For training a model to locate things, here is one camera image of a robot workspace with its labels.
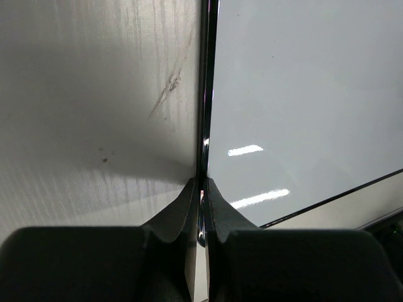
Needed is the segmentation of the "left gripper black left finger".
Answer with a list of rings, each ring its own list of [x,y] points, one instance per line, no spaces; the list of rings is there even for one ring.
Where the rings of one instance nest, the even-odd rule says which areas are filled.
[[[198,181],[141,226],[38,226],[1,245],[2,301],[191,301]]]

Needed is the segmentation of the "white whiteboard with black rim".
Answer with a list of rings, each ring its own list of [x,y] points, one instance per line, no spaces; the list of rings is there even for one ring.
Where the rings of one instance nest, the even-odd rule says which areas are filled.
[[[198,173],[252,224],[402,211],[402,2],[203,1]]]

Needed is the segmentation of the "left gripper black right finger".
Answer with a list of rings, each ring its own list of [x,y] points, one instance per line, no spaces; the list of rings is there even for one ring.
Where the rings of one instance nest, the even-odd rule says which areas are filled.
[[[401,301],[381,245],[357,230],[262,230],[203,186],[210,301]]]

